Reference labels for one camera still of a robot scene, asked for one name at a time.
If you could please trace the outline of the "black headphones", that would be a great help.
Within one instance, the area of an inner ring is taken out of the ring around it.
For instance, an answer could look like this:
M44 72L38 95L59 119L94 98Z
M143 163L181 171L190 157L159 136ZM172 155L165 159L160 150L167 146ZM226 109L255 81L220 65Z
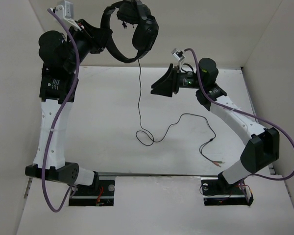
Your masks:
M116 9L118 9L117 19L122 21L124 28L127 28L128 24L136 26L132 45L137 50L137 54L132 58L125 57L118 50L112 36L109 37L106 48L115 59L130 64L143 58L152 49L158 36L159 25L148 6L140 0L122 0L105 8L101 17L101 28L110 29L111 15Z

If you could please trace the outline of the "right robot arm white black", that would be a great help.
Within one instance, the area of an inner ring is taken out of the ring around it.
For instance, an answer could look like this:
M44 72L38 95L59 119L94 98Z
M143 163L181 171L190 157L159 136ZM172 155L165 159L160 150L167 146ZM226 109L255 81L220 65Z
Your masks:
M241 139L245 148L240 159L218 175L217 187L228 193L243 178L257 173L279 159L280 135L237 113L237 106L220 88L216 62L202 58L196 72L183 72L170 64L167 72L151 86L151 94L171 97L181 88L196 89L196 98L209 112L223 120Z

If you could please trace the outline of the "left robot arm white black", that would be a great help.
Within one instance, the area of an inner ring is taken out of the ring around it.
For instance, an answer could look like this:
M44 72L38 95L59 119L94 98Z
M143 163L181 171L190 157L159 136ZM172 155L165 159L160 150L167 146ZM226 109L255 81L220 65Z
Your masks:
M65 161L64 142L78 84L75 72L89 53L99 54L105 49L112 30L93 27L83 19L77 25L81 30L70 27L67 37L51 30L39 38L39 56L43 61L39 93L41 131L34 162L25 168L25 174L67 185L83 185L87 193L95 194L100 187L98 173Z

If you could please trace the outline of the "front aluminium rail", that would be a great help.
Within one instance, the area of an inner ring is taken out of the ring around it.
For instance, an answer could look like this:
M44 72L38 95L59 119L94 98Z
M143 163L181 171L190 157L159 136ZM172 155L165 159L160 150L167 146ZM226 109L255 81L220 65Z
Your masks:
M167 173L122 173L122 172L98 172L99 176L139 176L139 177L166 177L166 176L200 176L200 177L217 177L217 175L205 174L167 174Z

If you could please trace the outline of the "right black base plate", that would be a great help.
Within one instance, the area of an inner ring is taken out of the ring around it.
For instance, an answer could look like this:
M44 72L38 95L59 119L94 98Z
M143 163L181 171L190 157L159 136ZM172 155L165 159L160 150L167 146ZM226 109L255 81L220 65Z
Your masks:
M201 178L199 192L205 206L248 206L254 202L249 185L244 180L224 188L218 185L217 178Z

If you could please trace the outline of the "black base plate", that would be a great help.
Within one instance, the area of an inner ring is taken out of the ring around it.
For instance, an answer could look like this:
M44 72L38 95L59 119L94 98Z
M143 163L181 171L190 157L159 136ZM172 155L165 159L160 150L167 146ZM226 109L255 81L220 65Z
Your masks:
M199 192L205 206L248 206L254 202L249 185L244 180L224 188L218 185L217 178L201 178Z
M97 189L78 185L76 192L71 191L70 207L112 207L114 205L115 178L99 181Z

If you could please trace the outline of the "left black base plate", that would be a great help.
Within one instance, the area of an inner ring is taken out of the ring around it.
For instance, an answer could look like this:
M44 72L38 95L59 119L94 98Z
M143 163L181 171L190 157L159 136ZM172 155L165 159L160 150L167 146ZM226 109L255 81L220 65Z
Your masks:
M76 192L71 191L70 207L112 207L114 205L115 178L99 181L97 189L78 185Z

